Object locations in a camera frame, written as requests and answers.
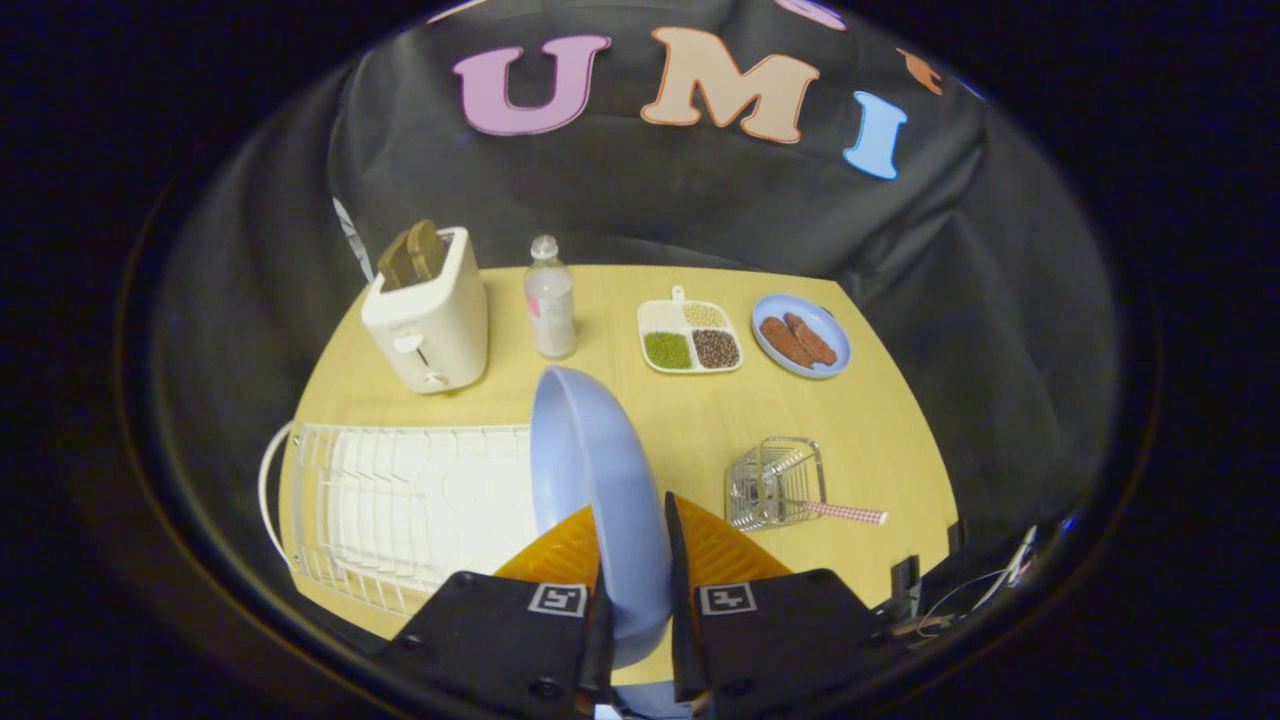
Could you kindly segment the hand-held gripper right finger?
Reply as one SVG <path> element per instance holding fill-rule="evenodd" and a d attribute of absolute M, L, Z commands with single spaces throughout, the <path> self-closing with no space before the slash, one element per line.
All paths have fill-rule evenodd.
<path fill-rule="evenodd" d="M 828 569 L 792 571 L 668 493 L 675 697 L 701 714 L 828 714 L 905 644 Z"/>

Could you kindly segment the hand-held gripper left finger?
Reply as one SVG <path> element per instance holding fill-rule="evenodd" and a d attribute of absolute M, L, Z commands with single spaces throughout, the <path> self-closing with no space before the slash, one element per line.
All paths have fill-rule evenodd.
<path fill-rule="evenodd" d="M 611 684 L 613 605 L 590 507 L 498 573 L 457 571 L 375 656 L 433 719 L 586 719 Z"/>

